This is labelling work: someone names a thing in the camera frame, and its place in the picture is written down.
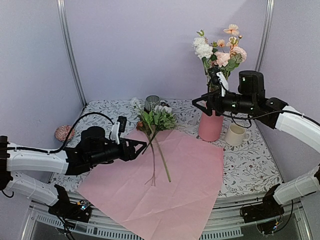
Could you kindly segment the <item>dusty orange rose stem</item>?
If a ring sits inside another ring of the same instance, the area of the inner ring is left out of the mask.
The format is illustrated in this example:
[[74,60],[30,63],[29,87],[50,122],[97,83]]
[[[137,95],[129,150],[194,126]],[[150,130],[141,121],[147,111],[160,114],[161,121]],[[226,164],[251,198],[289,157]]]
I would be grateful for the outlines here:
[[152,153],[152,176],[145,184],[150,183],[152,187],[155,187],[156,186],[156,163],[155,163],[155,150],[152,143],[153,141],[152,137],[154,132],[152,127],[142,120],[140,120],[137,123],[136,129],[138,131],[143,132],[148,141],[147,147],[142,151],[142,154],[144,154],[149,147],[151,148],[151,153]]

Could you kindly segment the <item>white blossom flower stem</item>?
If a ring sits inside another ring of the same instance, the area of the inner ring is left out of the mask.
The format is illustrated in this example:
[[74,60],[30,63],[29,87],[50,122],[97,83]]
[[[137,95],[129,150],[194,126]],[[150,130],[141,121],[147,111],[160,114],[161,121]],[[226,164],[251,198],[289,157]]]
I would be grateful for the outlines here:
[[145,106],[136,97],[130,101],[131,106],[139,117],[136,129],[145,134],[148,140],[147,147],[151,148],[153,172],[151,178],[148,180],[152,186],[156,185],[156,150],[158,150],[167,179],[170,182],[171,176],[166,163],[165,156],[157,139],[160,132],[166,130],[173,130],[176,126],[176,118],[173,114],[173,109],[164,103],[150,104],[151,109],[145,110]]

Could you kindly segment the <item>white peony flower stem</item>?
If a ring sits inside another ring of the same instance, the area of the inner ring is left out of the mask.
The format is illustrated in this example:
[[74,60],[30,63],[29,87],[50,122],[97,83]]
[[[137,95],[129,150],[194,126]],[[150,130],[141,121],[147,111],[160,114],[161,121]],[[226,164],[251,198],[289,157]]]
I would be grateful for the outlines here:
[[218,43],[213,41],[210,43],[208,41],[208,38],[205,35],[205,31],[201,29],[200,31],[197,31],[198,37],[194,38],[192,42],[192,47],[194,48],[194,54],[201,60],[203,68],[204,68],[204,74],[206,76],[207,81],[207,91],[213,92],[217,88],[210,83],[210,74],[209,69],[212,68],[214,65],[214,61],[217,59],[216,56],[213,57],[214,53],[218,50],[216,47],[218,46]]

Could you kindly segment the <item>peach rose flower stem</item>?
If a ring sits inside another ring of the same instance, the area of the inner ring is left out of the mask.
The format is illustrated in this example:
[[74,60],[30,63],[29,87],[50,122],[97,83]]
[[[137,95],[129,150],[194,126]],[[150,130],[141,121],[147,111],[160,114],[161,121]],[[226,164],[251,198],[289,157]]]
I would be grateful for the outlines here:
[[217,51],[214,53],[216,59],[213,64],[223,73],[226,80],[228,80],[231,72],[239,67],[239,65],[246,61],[247,52],[239,47],[234,46],[229,53]]

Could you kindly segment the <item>pink wrapping paper sheet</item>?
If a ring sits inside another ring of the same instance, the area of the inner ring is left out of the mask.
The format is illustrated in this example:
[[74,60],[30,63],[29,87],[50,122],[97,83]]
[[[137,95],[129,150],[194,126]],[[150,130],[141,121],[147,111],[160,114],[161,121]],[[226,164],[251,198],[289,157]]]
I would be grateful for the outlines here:
[[223,184],[224,151],[178,130],[156,138],[135,160],[96,166],[77,192],[145,240],[197,240]]

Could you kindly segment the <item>peach blossom flower stem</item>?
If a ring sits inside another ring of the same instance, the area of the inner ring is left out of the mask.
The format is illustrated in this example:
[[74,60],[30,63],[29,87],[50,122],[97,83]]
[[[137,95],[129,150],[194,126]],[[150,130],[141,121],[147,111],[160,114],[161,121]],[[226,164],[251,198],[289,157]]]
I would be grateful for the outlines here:
[[223,30],[224,33],[229,35],[229,39],[225,42],[223,39],[219,39],[217,46],[221,49],[220,52],[229,53],[230,49],[239,46],[239,42],[242,39],[240,35],[239,27],[236,24],[230,24]]

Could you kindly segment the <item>pink rose flower stem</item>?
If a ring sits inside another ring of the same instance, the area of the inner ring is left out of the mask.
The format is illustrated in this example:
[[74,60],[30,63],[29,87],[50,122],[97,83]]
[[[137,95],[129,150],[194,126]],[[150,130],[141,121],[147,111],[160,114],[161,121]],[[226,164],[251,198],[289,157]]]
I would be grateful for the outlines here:
[[221,91],[222,95],[229,91],[229,83],[218,65],[210,58],[202,58],[204,73],[207,79],[207,92]]

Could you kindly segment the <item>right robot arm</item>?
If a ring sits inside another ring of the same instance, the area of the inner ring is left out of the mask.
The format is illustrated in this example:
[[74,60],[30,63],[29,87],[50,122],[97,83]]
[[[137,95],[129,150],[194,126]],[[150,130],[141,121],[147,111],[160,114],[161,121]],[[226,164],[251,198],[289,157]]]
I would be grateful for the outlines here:
[[[240,71],[238,93],[229,90],[224,74],[216,67],[210,68],[207,75],[208,86],[215,90],[192,100],[192,105],[204,114],[233,119],[237,114],[246,114],[246,120],[258,120],[271,129],[286,133],[297,142],[290,147],[289,156],[301,161],[308,160],[312,152],[320,151],[320,124],[279,98],[267,98],[262,73]],[[260,204],[245,206],[240,214],[246,222],[280,216],[284,213],[285,203],[319,190],[320,167],[317,165],[289,182],[272,186]]]

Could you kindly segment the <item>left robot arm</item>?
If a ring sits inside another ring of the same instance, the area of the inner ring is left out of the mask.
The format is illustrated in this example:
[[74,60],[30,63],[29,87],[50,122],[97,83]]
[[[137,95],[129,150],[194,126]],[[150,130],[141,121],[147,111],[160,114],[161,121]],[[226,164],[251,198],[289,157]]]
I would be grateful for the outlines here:
[[88,216],[89,208],[72,203],[64,187],[39,181],[25,171],[50,172],[78,176],[99,164],[112,164],[115,160],[132,161],[146,148],[144,141],[120,137],[115,127],[111,138],[102,127],[92,126],[80,135],[75,147],[61,151],[27,149],[9,143],[7,136],[0,137],[0,188],[12,190],[37,200],[49,207],[49,212],[64,218],[79,219]]

